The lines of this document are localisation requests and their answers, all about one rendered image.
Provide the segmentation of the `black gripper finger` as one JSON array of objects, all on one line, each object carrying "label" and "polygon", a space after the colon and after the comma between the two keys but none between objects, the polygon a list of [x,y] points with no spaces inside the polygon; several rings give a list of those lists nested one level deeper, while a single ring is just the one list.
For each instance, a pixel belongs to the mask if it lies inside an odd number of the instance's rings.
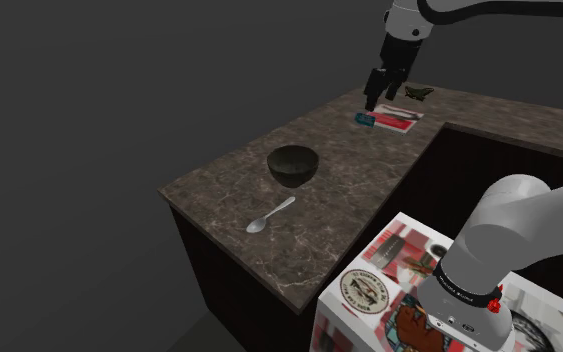
[{"label": "black gripper finger", "polygon": [[386,71],[383,69],[374,68],[369,75],[368,81],[363,91],[363,94],[366,97],[364,106],[365,110],[374,110],[380,95],[387,88],[387,86],[388,78],[386,77]]},{"label": "black gripper finger", "polygon": [[390,69],[385,74],[388,79],[388,86],[385,94],[387,100],[393,101],[401,85],[406,81],[407,74],[404,70]]}]

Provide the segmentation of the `dark green flat figure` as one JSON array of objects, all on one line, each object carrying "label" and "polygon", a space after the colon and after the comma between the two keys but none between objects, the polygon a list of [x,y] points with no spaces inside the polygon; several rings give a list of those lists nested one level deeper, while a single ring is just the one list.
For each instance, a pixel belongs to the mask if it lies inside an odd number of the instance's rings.
[{"label": "dark green flat figure", "polygon": [[404,88],[404,91],[406,97],[423,102],[426,99],[426,97],[434,91],[434,89],[430,87],[414,88],[414,87],[406,86]]}]

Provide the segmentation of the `red and white book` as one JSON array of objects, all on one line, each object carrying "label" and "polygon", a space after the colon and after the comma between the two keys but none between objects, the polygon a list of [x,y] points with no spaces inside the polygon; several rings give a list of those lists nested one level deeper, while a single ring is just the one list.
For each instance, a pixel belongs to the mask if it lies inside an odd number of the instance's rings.
[{"label": "red and white book", "polygon": [[375,119],[375,127],[385,128],[400,134],[408,133],[424,116],[423,113],[386,104],[377,105],[367,115]]}]

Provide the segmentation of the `dark bowl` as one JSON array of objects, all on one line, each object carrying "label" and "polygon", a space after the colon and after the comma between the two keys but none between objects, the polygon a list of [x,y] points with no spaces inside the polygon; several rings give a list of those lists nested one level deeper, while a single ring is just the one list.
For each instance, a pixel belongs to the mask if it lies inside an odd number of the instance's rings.
[{"label": "dark bowl", "polygon": [[298,188],[310,181],[319,167],[319,155],[301,145],[285,145],[267,156],[267,166],[273,178],[287,188]]}]

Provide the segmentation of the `silver spoon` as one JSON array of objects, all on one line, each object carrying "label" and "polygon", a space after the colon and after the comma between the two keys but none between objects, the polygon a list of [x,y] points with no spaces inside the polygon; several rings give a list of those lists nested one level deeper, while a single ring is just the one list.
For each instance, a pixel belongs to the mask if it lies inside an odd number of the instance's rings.
[{"label": "silver spoon", "polygon": [[260,231],[262,231],[267,224],[267,220],[273,216],[274,214],[276,214],[277,212],[285,209],[286,207],[288,207],[289,205],[291,205],[294,201],[296,200],[295,196],[291,196],[289,198],[287,198],[286,200],[284,200],[281,204],[279,204],[277,207],[275,207],[273,210],[271,210],[269,213],[267,213],[266,215],[263,215],[255,220],[253,220],[247,227],[246,227],[246,232],[247,233],[258,233]]}]

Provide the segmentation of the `patterned robot stand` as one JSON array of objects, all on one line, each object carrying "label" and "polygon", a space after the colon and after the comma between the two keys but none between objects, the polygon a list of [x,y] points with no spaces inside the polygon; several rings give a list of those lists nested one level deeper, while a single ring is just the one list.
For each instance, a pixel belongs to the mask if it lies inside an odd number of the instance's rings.
[{"label": "patterned robot stand", "polygon": [[[424,316],[417,288],[452,242],[398,213],[319,296],[310,352],[419,352],[400,338],[397,314],[408,306]],[[563,352],[563,298],[515,273],[500,286],[513,327],[496,352]],[[456,318],[428,317],[430,352],[492,352],[454,338],[459,326]]]}]

